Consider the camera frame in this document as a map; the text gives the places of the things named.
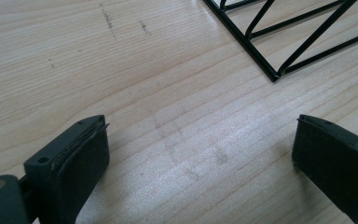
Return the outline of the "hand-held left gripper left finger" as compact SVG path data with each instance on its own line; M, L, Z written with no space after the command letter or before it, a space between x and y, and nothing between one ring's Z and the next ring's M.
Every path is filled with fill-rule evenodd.
M75 224L109 164L103 115L82 119L24 163L41 224Z

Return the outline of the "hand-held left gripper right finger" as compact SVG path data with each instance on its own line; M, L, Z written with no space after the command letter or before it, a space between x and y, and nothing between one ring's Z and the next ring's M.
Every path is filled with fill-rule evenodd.
M292 160L358 224L358 135L328 120L301 115Z

